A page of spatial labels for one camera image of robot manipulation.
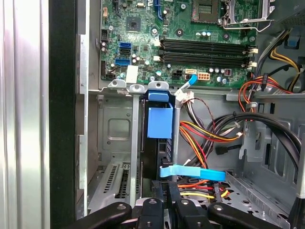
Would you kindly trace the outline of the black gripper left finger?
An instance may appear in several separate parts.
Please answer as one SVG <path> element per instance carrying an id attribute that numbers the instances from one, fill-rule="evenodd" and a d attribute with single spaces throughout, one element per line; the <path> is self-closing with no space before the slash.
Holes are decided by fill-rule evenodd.
<path id="1" fill-rule="evenodd" d="M 151 198 L 136 205 L 115 202 L 66 226 L 66 229 L 162 229 L 164 227 L 163 188 L 152 181 Z"/>

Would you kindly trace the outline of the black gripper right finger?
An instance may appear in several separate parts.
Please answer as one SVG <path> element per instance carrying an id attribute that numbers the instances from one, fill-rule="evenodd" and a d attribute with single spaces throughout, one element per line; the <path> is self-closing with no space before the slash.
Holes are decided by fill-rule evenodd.
<path id="1" fill-rule="evenodd" d="M 182 198 L 175 182 L 169 182 L 167 205 L 175 217 L 177 229 L 278 229 L 275 224 L 257 218 L 227 204 L 215 202 L 207 209 L 191 199 Z"/>

